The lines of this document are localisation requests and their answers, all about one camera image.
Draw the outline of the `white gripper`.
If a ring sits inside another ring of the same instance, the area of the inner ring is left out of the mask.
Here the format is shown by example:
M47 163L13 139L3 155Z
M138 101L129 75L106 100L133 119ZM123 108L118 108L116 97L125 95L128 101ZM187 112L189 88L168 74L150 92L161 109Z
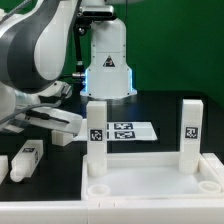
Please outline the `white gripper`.
M35 125L78 134L82 116L59 109L71 95L71 86L61 81L36 94L18 91L0 82L0 132L20 133L28 125Z

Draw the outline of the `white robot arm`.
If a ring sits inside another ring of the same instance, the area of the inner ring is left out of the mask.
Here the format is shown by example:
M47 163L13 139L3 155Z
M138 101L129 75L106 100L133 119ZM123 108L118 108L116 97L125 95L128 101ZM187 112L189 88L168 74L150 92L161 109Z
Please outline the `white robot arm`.
M37 0L19 14L0 9L0 132L20 133L29 125L77 134L78 114L43 103L41 97L70 96L59 80L69 37L92 31L91 64L84 67L76 52L77 72L85 77L83 97L122 99L135 95L132 70L126 63L126 27L115 4L136 0Z

